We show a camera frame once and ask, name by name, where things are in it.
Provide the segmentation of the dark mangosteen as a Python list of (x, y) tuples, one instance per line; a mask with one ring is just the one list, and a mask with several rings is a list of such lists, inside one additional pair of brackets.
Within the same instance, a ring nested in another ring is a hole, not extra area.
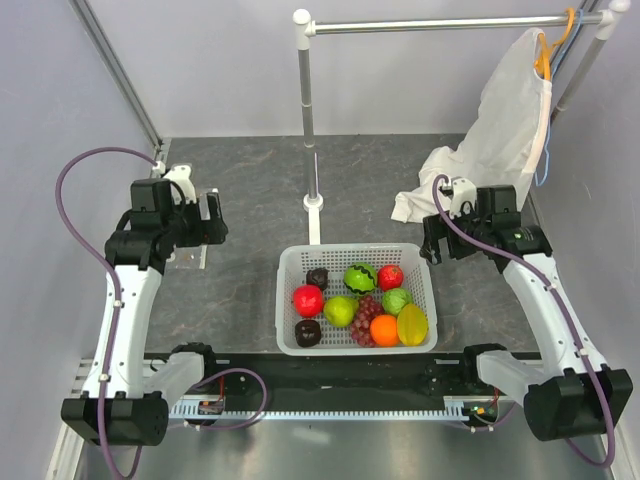
[(306, 284), (325, 291), (329, 284), (329, 271), (326, 268), (315, 268), (306, 272)]
[(316, 346), (322, 339), (320, 324), (312, 319), (301, 320), (295, 325), (294, 337), (296, 344), (301, 348)]

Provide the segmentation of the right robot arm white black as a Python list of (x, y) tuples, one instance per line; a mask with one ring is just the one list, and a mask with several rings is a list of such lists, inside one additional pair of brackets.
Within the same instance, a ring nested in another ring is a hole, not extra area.
[(522, 223), (514, 187), (476, 187), (439, 175), (432, 195), (437, 212), (423, 220), (422, 257), (437, 265), (444, 254), (459, 260), (483, 252), (515, 293), (542, 360), (534, 368), (498, 344), (468, 347), (457, 371), (460, 386), (473, 394), (493, 386), (509, 396), (541, 441), (613, 436), (632, 380), (608, 365), (581, 326), (546, 235)]

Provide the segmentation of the light green pear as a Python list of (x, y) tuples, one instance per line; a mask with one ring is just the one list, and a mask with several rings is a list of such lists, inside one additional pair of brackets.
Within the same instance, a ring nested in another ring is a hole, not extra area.
[(352, 297), (334, 296), (324, 304), (323, 314), (326, 320), (336, 328), (349, 326), (359, 308), (359, 302)]

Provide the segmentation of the big red apple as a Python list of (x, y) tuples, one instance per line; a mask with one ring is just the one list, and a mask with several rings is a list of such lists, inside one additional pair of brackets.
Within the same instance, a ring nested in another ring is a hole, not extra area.
[(315, 285), (298, 287), (293, 292), (292, 301), (294, 309), (303, 318), (315, 317), (324, 308), (323, 291)]

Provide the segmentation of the clear zip top bag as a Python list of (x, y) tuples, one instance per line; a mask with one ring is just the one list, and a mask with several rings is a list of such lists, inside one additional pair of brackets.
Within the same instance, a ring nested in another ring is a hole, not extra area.
[[(199, 212), (203, 220), (209, 220), (211, 215), (207, 203), (209, 193), (218, 194), (217, 188), (197, 188)], [(166, 270), (204, 270), (206, 268), (208, 246), (176, 248), (166, 263)]]

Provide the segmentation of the green lettuce toy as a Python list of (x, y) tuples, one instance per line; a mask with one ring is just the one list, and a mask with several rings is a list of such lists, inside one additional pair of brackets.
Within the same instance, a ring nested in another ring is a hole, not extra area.
[(398, 316), (406, 305), (412, 303), (413, 296), (411, 292), (402, 287), (386, 291), (381, 301), (384, 311), (393, 316)]

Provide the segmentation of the green watermelon toy ball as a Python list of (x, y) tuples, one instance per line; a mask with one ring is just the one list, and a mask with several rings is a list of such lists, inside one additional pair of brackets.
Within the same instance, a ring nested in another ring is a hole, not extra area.
[(368, 295), (378, 287), (377, 271), (367, 263), (354, 263), (345, 270), (343, 283), (357, 297)]

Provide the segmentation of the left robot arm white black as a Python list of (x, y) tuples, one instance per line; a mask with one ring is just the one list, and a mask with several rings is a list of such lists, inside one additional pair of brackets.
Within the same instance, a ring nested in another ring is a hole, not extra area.
[(67, 398), (62, 420), (99, 445), (156, 446), (170, 409), (192, 388), (208, 393), (219, 382), (212, 348), (175, 347), (150, 377), (144, 349), (152, 306), (176, 248), (220, 245), (228, 233), (217, 190), (188, 196), (185, 180), (137, 180), (131, 208), (105, 244), (106, 304), (93, 364), (77, 398)]

